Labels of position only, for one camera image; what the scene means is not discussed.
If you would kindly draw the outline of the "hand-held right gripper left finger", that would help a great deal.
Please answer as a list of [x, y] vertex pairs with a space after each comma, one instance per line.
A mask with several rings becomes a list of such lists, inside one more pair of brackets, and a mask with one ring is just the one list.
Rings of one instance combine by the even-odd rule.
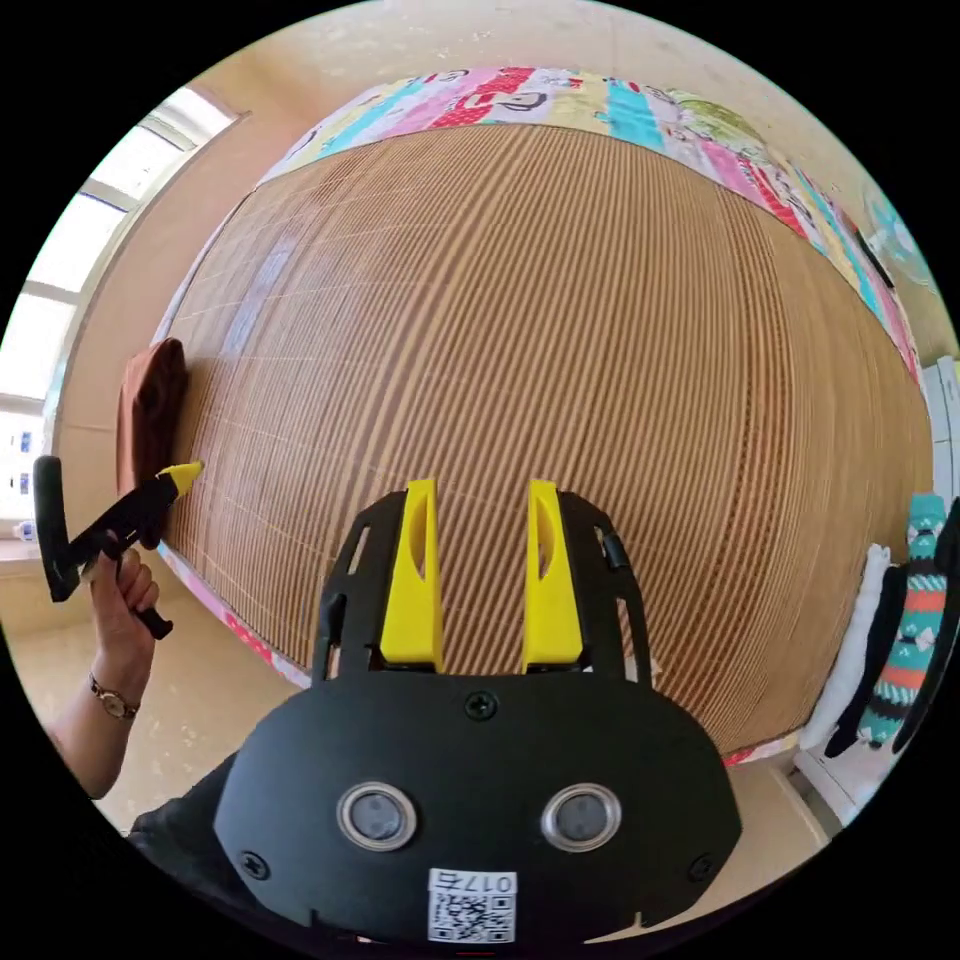
[[420, 479], [404, 492], [379, 650], [390, 668], [442, 672], [443, 646], [437, 487]]

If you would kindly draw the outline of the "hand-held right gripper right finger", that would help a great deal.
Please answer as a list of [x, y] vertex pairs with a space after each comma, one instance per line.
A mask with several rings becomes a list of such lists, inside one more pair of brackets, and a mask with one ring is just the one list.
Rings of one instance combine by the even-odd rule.
[[583, 653], [576, 594], [555, 484], [528, 488], [522, 671], [572, 669]]

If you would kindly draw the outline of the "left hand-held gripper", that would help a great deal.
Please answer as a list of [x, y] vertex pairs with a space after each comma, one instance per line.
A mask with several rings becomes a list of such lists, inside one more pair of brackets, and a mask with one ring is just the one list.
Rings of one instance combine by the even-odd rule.
[[101, 517], [69, 542], [69, 590], [75, 591], [98, 555], [119, 559], [123, 552], [144, 542], [178, 499], [186, 495], [204, 470], [203, 461], [173, 465], [125, 494]]

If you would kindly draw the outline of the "person's left hand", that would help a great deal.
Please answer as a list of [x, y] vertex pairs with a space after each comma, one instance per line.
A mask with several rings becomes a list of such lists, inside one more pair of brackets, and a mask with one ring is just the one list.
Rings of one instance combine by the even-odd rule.
[[138, 614], [156, 604], [159, 587], [134, 549], [117, 560], [100, 554], [88, 582], [96, 637], [93, 677], [104, 689], [137, 705], [150, 678], [156, 646]]

